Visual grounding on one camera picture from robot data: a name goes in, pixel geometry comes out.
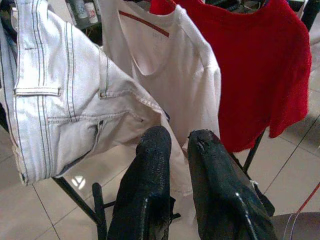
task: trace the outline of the fabric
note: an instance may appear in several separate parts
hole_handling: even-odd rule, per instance
[[[117,145],[135,147],[146,129],[162,125],[172,139],[172,186],[189,192],[183,152],[148,92],[47,1],[16,5],[17,65],[0,25],[0,102],[23,182],[61,176]]]
[[[178,6],[157,16],[131,1],[99,5],[104,52],[169,115],[179,145],[187,148],[189,133],[197,129],[219,136],[220,69],[186,11]]]
[[[252,148],[268,126],[275,138],[306,116],[309,35],[285,0],[269,0],[252,14],[201,0],[175,2],[210,43],[220,66],[220,139],[229,152]],[[172,11],[166,1],[151,2],[151,13]]]

